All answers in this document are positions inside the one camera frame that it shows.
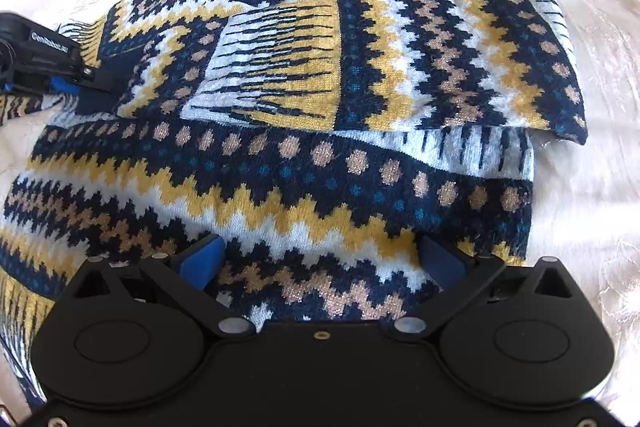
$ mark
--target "blue gripper pad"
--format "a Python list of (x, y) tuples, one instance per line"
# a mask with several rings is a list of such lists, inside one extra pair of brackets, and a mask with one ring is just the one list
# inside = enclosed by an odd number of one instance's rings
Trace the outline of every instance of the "blue gripper pad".
[(171, 268), (192, 286), (204, 290), (218, 275), (224, 263), (225, 242), (219, 235), (212, 233), (174, 255)]
[(423, 235), (418, 245), (422, 269), (442, 290), (453, 286), (473, 268), (473, 258), (457, 248), (446, 248), (429, 235)]

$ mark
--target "screw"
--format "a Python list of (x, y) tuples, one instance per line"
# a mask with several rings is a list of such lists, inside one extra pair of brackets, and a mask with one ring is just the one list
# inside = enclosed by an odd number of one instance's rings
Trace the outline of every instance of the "screw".
[(331, 333), (329, 331), (316, 331), (314, 338), (316, 341), (328, 341), (331, 338)]
[(220, 331), (228, 335), (239, 335), (251, 329), (251, 322), (242, 317), (227, 317), (218, 323)]
[(62, 418), (51, 418), (47, 422), (47, 427), (68, 427)]
[(418, 317), (400, 317), (394, 322), (396, 330), (400, 333), (417, 335), (427, 329), (427, 323)]

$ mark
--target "patterned knit sweater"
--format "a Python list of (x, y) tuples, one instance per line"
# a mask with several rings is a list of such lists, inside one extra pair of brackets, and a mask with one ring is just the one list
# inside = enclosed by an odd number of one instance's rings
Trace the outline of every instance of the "patterned knit sweater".
[(420, 232), (523, 261), (529, 129), (587, 136), (556, 0), (122, 0), (62, 31), (128, 85), (66, 99), (4, 204), (0, 337), (34, 397), (28, 347), (89, 255), (214, 232), (211, 294), (258, 327), (389, 320), (437, 291)]

